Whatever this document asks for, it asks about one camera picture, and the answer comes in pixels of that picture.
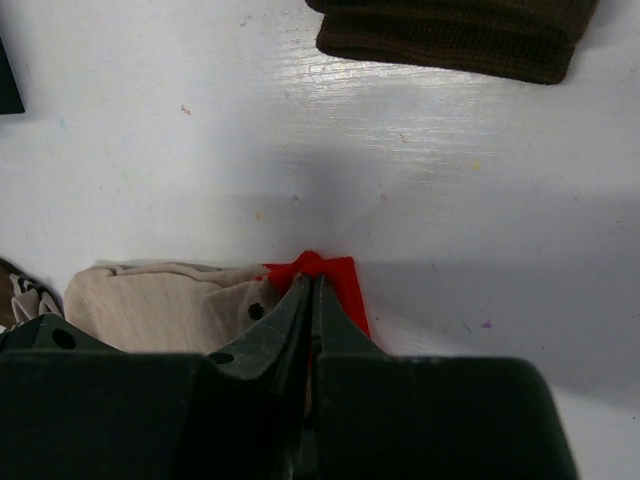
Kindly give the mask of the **beige red reindeer sock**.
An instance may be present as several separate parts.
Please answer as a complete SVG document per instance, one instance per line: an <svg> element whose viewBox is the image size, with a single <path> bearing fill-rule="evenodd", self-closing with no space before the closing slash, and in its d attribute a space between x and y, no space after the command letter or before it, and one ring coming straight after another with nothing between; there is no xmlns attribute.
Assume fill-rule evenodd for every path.
<svg viewBox="0 0 640 480"><path fill-rule="evenodd" d="M66 320L125 352L211 353L270 313L301 275L325 276L348 318L370 331L355 262L305 251L286 264L215 269L184 263L106 265L77 273Z"/></svg>

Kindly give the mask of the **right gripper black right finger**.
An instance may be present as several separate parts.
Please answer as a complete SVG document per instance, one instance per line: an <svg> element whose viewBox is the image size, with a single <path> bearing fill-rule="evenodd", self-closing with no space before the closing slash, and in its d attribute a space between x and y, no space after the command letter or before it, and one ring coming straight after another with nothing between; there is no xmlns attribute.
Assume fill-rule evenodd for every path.
<svg viewBox="0 0 640 480"><path fill-rule="evenodd" d="M541 373L504 357L392 356L314 285L313 411L323 479L575 479Z"/></svg>

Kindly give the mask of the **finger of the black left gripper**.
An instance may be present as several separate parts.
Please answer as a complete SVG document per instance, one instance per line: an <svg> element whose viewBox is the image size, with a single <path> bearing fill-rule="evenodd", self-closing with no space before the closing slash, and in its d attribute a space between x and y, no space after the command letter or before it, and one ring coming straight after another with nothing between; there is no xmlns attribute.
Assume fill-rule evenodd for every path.
<svg viewBox="0 0 640 480"><path fill-rule="evenodd" d="M1 334L1 352L11 350L102 352L115 351L115 348L88 335L58 315L44 314Z"/></svg>

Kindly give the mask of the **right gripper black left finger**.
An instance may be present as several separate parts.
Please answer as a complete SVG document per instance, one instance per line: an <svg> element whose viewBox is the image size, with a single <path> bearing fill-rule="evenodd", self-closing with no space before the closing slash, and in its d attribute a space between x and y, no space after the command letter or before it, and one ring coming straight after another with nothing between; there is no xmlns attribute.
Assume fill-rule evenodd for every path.
<svg viewBox="0 0 640 480"><path fill-rule="evenodd" d="M311 281L208 355L1 352L5 479L290 479Z"/></svg>

